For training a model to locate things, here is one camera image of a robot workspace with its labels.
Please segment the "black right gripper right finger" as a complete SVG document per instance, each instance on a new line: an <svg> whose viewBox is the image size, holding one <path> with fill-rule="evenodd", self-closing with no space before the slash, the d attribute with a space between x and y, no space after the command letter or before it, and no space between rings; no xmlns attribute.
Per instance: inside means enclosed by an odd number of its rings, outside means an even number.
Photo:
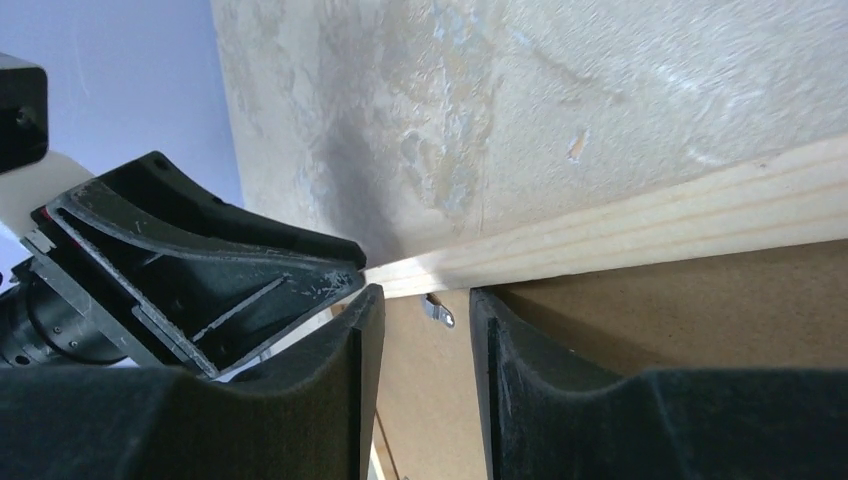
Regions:
<svg viewBox="0 0 848 480"><path fill-rule="evenodd" d="M672 368L620 376L469 296L492 479L843 479L843 369Z"/></svg>

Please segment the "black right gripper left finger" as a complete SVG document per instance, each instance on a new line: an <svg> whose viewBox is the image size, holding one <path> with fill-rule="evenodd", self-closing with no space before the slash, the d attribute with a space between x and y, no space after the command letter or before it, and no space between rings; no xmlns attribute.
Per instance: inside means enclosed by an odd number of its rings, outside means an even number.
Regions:
<svg viewBox="0 0 848 480"><path fill-rule="evenodd" d="M363 479L383 290L228 382L176 368L1 374L5 479Z"/></svg>

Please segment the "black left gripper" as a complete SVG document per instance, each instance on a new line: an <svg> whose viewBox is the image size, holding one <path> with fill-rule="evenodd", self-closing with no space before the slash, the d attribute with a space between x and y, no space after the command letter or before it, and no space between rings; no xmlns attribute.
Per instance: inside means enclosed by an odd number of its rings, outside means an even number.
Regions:
<svg viewBox="0 0 848 480"><path fill-rule="evenodd" d="M150 152L36 207L1 296L1 365L216 378L357 291L351 240L228 204Z"/></svg>

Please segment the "brown cardboard backing board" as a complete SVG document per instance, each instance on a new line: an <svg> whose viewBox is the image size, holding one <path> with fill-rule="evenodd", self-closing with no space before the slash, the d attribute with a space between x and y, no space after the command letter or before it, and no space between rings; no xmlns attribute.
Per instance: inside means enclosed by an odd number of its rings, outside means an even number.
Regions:
<svg viewBox="0 0 848 480"><path fill-rule="evenodd" d="M843 241L500 285L522 319L621 374L660 366L843 367ZM469 294L386 303L373 457L380 479L486 475L469 330Z"/></svg>

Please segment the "light wooden picture frame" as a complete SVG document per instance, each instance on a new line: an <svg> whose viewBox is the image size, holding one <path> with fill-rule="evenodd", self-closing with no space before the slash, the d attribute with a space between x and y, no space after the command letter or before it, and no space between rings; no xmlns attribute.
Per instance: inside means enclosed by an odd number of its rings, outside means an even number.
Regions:
<svg viewBox="0 0 848 480"><path fill-rule="evenodd" d="M847 139L697 178L369 269L387 301L843 241Z"/></svg>

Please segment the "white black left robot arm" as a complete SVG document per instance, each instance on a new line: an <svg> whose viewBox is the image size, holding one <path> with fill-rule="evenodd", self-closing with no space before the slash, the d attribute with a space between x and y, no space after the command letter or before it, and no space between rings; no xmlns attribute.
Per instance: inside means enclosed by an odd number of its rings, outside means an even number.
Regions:
<svg viewBox="0 0 848 480"><path fill-rule="evenodd" d="M153 151L94 175L49 147L48 77L1 58L1 364L182 367L216 378L359 290L353 241L229 204Z"/></svg>

